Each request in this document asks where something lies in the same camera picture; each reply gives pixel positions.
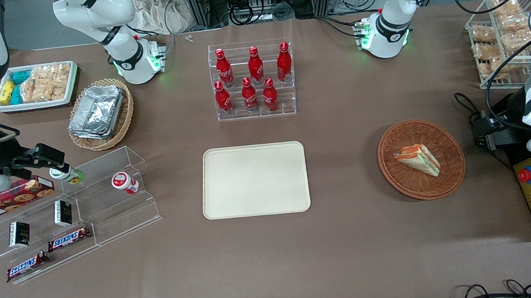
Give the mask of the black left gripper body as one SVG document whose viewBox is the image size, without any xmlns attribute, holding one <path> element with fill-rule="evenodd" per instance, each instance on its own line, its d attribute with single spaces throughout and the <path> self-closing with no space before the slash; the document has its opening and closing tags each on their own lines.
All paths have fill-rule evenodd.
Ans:
<svg viewBox="0 0 531 298">
<path fill-rule="evenodd" d="M 491 109 L 502 120 L 512 125 L 531 131 L 531 126 L 524 124 L 522 118 L 525 114 L 525 92 L 518 91 L 504 96 L 501 100 L 491 104 Z"/>
</svg>

